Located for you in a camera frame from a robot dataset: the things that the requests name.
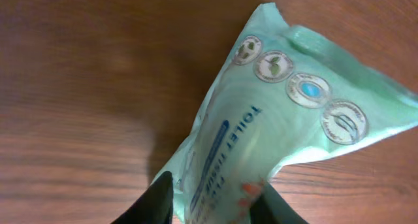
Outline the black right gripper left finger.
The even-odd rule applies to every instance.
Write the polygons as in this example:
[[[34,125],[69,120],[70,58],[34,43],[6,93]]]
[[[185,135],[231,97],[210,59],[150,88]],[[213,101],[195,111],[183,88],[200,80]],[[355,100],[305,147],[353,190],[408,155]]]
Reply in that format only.
[[[171,224],[172,217],[172,173],[165,171],[112,224]]]

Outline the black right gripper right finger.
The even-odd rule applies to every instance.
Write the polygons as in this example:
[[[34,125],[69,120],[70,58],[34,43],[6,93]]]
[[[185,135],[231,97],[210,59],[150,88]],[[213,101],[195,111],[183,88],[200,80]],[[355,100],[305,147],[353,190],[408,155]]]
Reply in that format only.
[[[270,184],[251,206],[250,219],[251,224],[308,224]]]

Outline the green wet wipes pack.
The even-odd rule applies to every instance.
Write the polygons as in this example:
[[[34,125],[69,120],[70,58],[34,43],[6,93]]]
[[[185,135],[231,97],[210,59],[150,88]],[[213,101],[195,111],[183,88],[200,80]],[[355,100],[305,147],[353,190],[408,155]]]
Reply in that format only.
[[[323,35],[259,5],[189,136],[165,165],[184,223],[243,223],[286,166],[365,148],[417,125],[417,95]]]

